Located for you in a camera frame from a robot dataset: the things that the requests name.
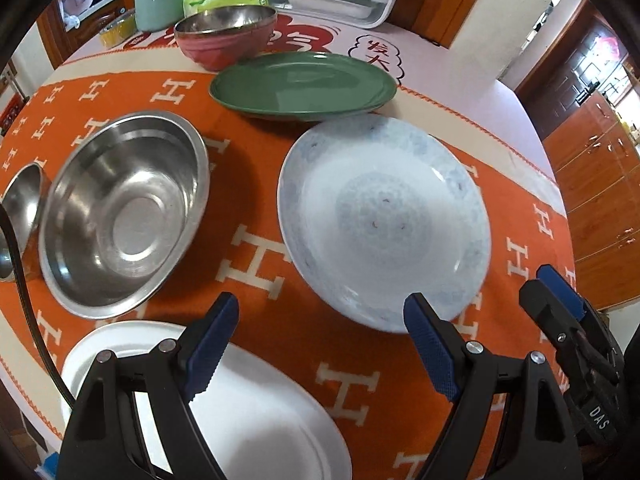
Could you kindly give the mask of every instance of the black cable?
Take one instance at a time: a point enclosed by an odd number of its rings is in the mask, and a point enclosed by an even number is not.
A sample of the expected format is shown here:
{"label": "black cable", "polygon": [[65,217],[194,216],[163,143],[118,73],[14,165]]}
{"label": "black cable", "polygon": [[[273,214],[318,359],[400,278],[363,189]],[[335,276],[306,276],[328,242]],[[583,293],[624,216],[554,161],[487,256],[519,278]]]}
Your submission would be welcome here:
{"label": "black cable", "polygon": [[20,257],[20,249],[18,248],[18,240],[15,239],[14,226],[11,224],[9,215],[6,213],[1,203],[0,230],[4,235],[6,246],[9,249],[11,266],[14,268],[15,285],[18,288],[20,304],[22,305],[24,317],[27,320],[29,332],[31,332],[31,337],[33,338],[34,343],[36,343],[38,354],[40,354],[40,358],[44,363],[44,367],[47,369],[49,377],[51,377],[51,380],[53,380],[56,388],[60,392],[60,395],[62,395],[63,399],[65,399],[65,402],[69,405],[70,408],[73,409],[76,400],[69,391],[69,388],[66,387],[65,381],[62,380],[62,377],[60,376],[56,365],[53,363],[51,355],[49,355],[49,351],[47,350],[47,346],[44,344],[44,339],[42,338],[40,329],[38,328],[38,322],[36,321],[36,316],[33,313],[33,307],[31,306],[29,290],[27,289],[27,281],[24,279],[24,269],[22,268],[22,259]]}

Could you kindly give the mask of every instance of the plate rim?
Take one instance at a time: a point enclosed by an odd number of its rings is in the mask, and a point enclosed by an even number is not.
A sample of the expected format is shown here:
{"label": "plate rim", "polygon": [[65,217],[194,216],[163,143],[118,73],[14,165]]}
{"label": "plate rim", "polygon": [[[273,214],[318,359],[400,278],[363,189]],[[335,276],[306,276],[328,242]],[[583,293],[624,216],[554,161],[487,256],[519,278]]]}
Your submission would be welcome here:
{"label": "plate rim", "polygon": [[[75,369],[73,370],[73,375],[71,375],[71,371],[69,368],[65,370],[68,363],[69,356],[71,356],[75,352],[78,355],[78,363],[84,364],[87,361],[91,362],[94,359],[94,356],[90,358],[86,358],[87,350],[81,350],[82,346],[87,345],[88,342],[91,341],[91,339],[96,337],[96,335],[102,336],[102,334],[104,333],[109,333],[114,330],[121,330],[122,328],[126,328],[127,330],[134,330],[135,328],[139,328],[141,330],[144,330],[147,328],[153,328],[154,330],[166,330],[166,333],[162,336],[162,338],[167,338],[167,337],[177,338],[180,336],[180,334],[184,331],[186,327],[184,327],[183,325],[175,324],[175,323],[170,323],[165,321],[154,321],[154,320],[148,320],[148,319],[123,320],[123,321],[117,321],[114,323],[103,325],[89,332],[86,336],[84,336],[78,343],[76,343],[73,346],[69,354],[66,356],[62,370],[60,372],[60,376],[63,378],[63,381],[65,381],[65,384],[67,384],[67,386],[71,387],[70,383],[73,382],[72,380],[75,379],[79,370],[78,369],[79,367],[77,365],[74,367]],[[237,344],[229,343],[228,346],[230,346],[233,349],[233,352],[236,352],[236,355],[241,355],[243,358],[248,358],[254,363],[255,366],[261,368],[262,370],[266,371],[269,374],[273,374],[281,382],[286,383],[290,387],[291,391],[296,393],[296,398],[298,399],[298,402],[300,404],[306,404],[306,406],[309,409],[312,409],[313,412],[316,413],[316,415],[320,415],[322,420],[325,421],[324,431],[327,433],[328,431],[331,431],[331,433],[333,434],[334,446],[332,449],[335,451],[333,454],[330,454],[329,453],[330,450],[322,445],[321,442],[323,442],[323,440],[318,439],[315,433],[311,433],[315,441],[318,443],[317,445],[321,447],[321,449],[324,451],[324,453],[327,456],[327,465],[331,475],[329,479],[325,479],[325,480],[352,479],[353,478],[353,462],[351,460],[351,453],[349,451],[349,447],[347,446],[347,443],[345,442],[344,437],[340,432],[340,429],[338,428],[334,419],[329,415],[329,413],[322,406],[322,404],[320,404],[320,402],[314,396],[312,396],[311,393],[305,390],[297,381],[293,380],[287,374],[278,370],[275,366],[271,365],[264,359],[258,357],[252,352],[249,352],[248,350],[245,350],[244,348],[238,346]],[[59,400],[60,400],[60,407],[62,411],[62,417],[63,417],[63,420],[65,421],[65,427],[66,427],[66,424],[68,423],[68,418],[70,416],[70,408],[62,396],[59,396]],[[338,463],[338,461],[335,460],[337,458],[338,451],[340,452],[339,461],[341,463]],[[334,459],[333,462],[336,464],[336,467],[332,466],[332,457]]]}
{"label": "plate rim", "polygon": [[[431,139],[433,139],[435,142],[437,142],[441,147],[443,147],[444,150],[446,150],[450,156],[452,156],[455,161],[460,164],[462,166],[462,162],[460,162],[460,160],[453,154],[453,152],[447,148],[438,138],[436,138],[435,136],[432,136],[431,134],[427,133],[426,131],[424,131],[423,129],[419,128],[418,126],[415,126],[414,124],[409,123],[408,121],[404,121],[402,119],[398,119],[398,118],[394,118],[394,117],[387,117],[387,116],[382,116],[379,114],[375,114],[375,113],[367,113],[366,115],[375,115],[377,117],[383,118],[387,121],[399,121],[401,123],[406,123],[409,124],[412,128],[415,128],[417,130],[422,131],[426,136],[431,137]],[[335,121],[340,121],[342,120],[342,118],[335,118],[332,119]],[[281,206],[282,206],[282,199],[281,199],[281,189],[282,189],[282,179],[283,179],[283,174],[287,165],[287,162],[289,161],[289,157],[291,156],[291,153],[293,153],[295,147],[300,143],[303,142],[303,138],[305,136],[307,136],[307,134],[310,134],[310,132],[315,129],[316,126],[319,126],[319,124],[316,124],[315,126],[312,126],[311,128],[309,128],[307,131],[305,131],[302,135],[300,135],[296,141],[293,143],[292,147],[289,149],[289,151],[287,152],[287,155],[284,158],[284,161],[282,163],[282,166],[280,167],[280,174],[278,176],[278,188],[276,191],[276,208],[277,208],[277,212],[278,212],[278,226],[280,227],[280,235],[282,236],[282,241],[285,245],[285,247],[287,248],[287,251],[289,252],[289,255],[291,257],[291,262],[293,263],[293,266],[296,268],[296,270],[298,271],[298,273],[300,274],[300,276],[302,277],[302,279],[305,281],[306,285],[311,288],[311,290],[320,297],[320,299],[322,301],[324,301],[331,309],[335,310],[336,312],[338,312],[339,314],[341,314],[344,317],[347,317],[348,319],[352,320],[353,322],[356,322],[360,325],[363,326],[367,326],[368,328],[372,328],[374,330],[379,330],[380,332],[385,332],[385,333],[393,333],[393,334],[407,334],[408,330],[405,326],[403,326],[402,328],[380,328],[379,326],[375,325],[372,322],[366,322],[361,318],[356,318],[355,316],[350,316],[349,314],[344,312],[344,309],[339,310],[338,308],[335,308],[333,305],[331,305],[323,296],[322,294],[318,293],[315,288],[313,288],[311,286],[311,284],[309,283],[306,275],[305,275],[305,271],[300,268],[300,266],[296,263],[296,258],[293,257],[291,250],[289,249],[290,245],[289,243],[287,243],[287,235],[284,232],[284,229],[282,228],[282,215],[281,215]],[[465,171],[465,174],[468,176],[470,182],[477,187],[476,183],[473,181],[473,179],[471,179],[471,176]],[[491,222],[489,219],[489,213],[486,210],[486,204],[484,203],[484,199],[482,198],[482,194],[478,191],[478,196],[479,196],[479,203],[481,203],[482,208],[484,209],[484,212],[486,214],[486,225],[489,229],[489,235],[487,237],[487,247],[488,247],[488,251],[487,251],[487,257],[486,260],[484,261],[483,264],[483,268],[484,268],[484,272],[483,272],[483,278],[482,278],[482,282],[480,285],[480,288],[478,289],[478,291],[476,292],[476,294],[482,289],[482,284],[486,281],[486,277],[488,276],[489,273],[489,269],[491,266],[491,257],[492,257],[492,238],[491,238]]]}
{"label": "plate rim", "polygon": [[[239,67],[243,66],[243,65],[247,65],[247,64],[251,64],[256,62],[256,60],[267,57],[267,56],[286,56],[286,57],[303,57],[304,59],[312,57],[313,54],[321,54],[322,56],[327,56],[330,57],[332,59],[338,59],[338,58],[346,58],[349,60],[353,60],[356,61],[358,63],[363,63],[364,65],[370,67],[370,69],[372,70],[377,70],[380,72],[380,75],[382,76],[380,79],[386,79],[389,83],[388,86],[388,92],[385,93],[384,97],[381,98],[380,100],[378,100],[375,104],[371,105],[371,106],[367,106],[367,107],[356,107],[356,108],[347,108],[345,110],[338,110],[338,111],[322,111],[322,110],[313,110],[313,111],[301,111],[301,112],[282,112],[282,111],[266,111],[263,109],[257,109],[257,108],[248,108],[248,107],[243,107],[243,106],[238,106],[235,104],[230,104],[228,102],[225,102],[221,99],[219,99],[214,92],[214,88],[216,87],[216,82],[219,81],[220,76],[223,77],[229,77],[228,74],[232,73],[234,70],[240,70]],[[217,102],[219,105],[221,105],[222,107],[228,108],[229,110],[234,110],[236,112],[241,112],[243,114],[247,114],[247,115],[254,115],[254,116],[263,116],[263,117],[278,117],[278,118],[283,118],[283,117],[294,117],[294,118],[299,118],[299,119],[304,119],[304,118],[314,118],[314,117],[332,117],[332,116],[340,116],[340,115],[347,115],[347,114],[356,114],[358,112],[369,112],[371,110],[377,110],[378,108],[380,108],[381,106],[385,105],[386,103],[388,103],[389,101],[391,101],[391,99],[393,99],[396,96],[396,93],[398,92],[398,84],[396,83],[396,80],[390,76],[388,73],[384,72],[383,70],[374,67],[373,65],[370,65],[369,63],[361,60],[361,59],[357,59],[356,57],[351,57],[351,56],[345,56],[344,54],[336,54],[334,52],[317,52],[315,50],[309,50],[307,52],[269,52],[269,53],[264,53],[261,54],[260,56],[256,56],[256,57],[252,57],[251,59],[247,59],[245,61],[243,61],[242,63],[236,63],[233,65],[230,65],[224,69],[222,69],[220,72],[218,72],[214,78],[212,79],[211,83],[209,84],[209,96],[215,101]]]}

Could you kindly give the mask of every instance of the stainless steel bowl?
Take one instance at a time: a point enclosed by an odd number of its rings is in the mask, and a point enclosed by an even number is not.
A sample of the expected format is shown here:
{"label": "stainless steel bowl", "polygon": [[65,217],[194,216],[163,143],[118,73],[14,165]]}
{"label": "stainless steel bowl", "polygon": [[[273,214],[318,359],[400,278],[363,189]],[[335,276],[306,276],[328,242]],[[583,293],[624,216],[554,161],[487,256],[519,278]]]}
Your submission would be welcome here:
{"label": "stainless steel bowl", "polygon": [[[24,277],[39,275],[38,227],[50,181],[35,162],[26,165],[12,178],[2,195],[2,206],[14,226]],[[0,282],[15,281],[6,240],[0,232]]]}
{"label": "stainless steel bowl", "polygon": [[204,10],[175,25],[177,39],[221,34],[237,34],[275,23],[277,12],[273,7],[236,5]]}
{"label": "stainless steel bowl", "polygon": [[108,124],[47,198],[39,252],[53,296],[89,319],[136,308],[187,250],[208,196],[207,150],[188,121],[153,111]]}

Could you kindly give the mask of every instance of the printed table mat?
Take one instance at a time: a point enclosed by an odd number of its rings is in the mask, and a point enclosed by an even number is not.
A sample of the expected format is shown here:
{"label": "printed table mat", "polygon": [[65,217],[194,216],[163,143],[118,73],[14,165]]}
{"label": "printed table mat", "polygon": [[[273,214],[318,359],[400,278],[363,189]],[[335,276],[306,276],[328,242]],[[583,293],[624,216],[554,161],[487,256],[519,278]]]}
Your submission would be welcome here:
{"label": "printed table mat", "polygon": [[[408,335],[377,332],[338,314],[303,281],[282,243],[278,175],[309,125],[244,118],[209,98],[212,75],[185,65],[178,49],[144,52],[151,52],[162,70],[148,69],[142,52],[115,52],[96,57],[95,66],[85,65],[88,74],[67,72],[43,86],[0,147],[0,189],[33,161],[53,180],[87,135],[135,111],[182,115],[209,150],[211,185],[202,223],[186,256],[151,300],[119,318],[94,322],[57,304],[41,278],[30,282],[36,317],[56,365],[62,369],[73,346],[102,324],[122,319],[186,324],[228,290],[241,306],[232,342],[277,367],[325,407],[348,444],[353,477],[414,478],[450,404],[434,391]],[[95,75],[116,64],[118,70]],[[492,232],[490,269],[456,320],[458,331],[497,354],[523,357],[539,349],[551,358],[551,345],[517,298],[541,264],[551,263],[574,279],[568,225],[555,184],[488,131],[411,89],[401,86],[379,113],[413,123],[444,142],[484,198]],[[43,423],[62,438],[60,400],[38,365],[15,285],[1,283],[0,298],[0,362]],[[504,398],[496,397],[471,478],[481,477],[488,463],[503,404]]]}

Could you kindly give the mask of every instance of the wall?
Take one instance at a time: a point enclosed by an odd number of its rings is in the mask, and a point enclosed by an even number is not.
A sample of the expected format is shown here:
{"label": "wall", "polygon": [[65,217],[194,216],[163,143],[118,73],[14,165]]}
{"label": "wall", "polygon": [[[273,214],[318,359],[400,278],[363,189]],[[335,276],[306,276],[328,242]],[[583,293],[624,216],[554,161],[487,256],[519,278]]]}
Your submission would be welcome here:
{"label": "wall", "polygon": [[[12,59],[18,72],[18,85],[27,95],[32,95],[53,74],[53,67],[35,24],[18,45]],[[0,96],[0,112],[4,110],[13,94],[13,90],[7,88]]]}
{"label": "wall", "polygon": [[607,312],[607,315],[609,329],[624,351],[640,324],[640,301]]}
{"label": "wall", "polygon": [[629,126],[635,124],[640,128],[640,96],[635,90],[629,92],[622,101],[616,105],[616,111]]}
{"label": "wall", "polygon": [[477,0],[451,50],[497,78],[551,0]]}
{"label": "wall", "polygon": [[581,2],[582,0],[560,0],[558,6],[554,8],[554,11],[546,19],[545,25],[529,43],[529,46],[511,61],[500,81],[511,90],[515,90],[544,56],[551,44],[558,38]]}

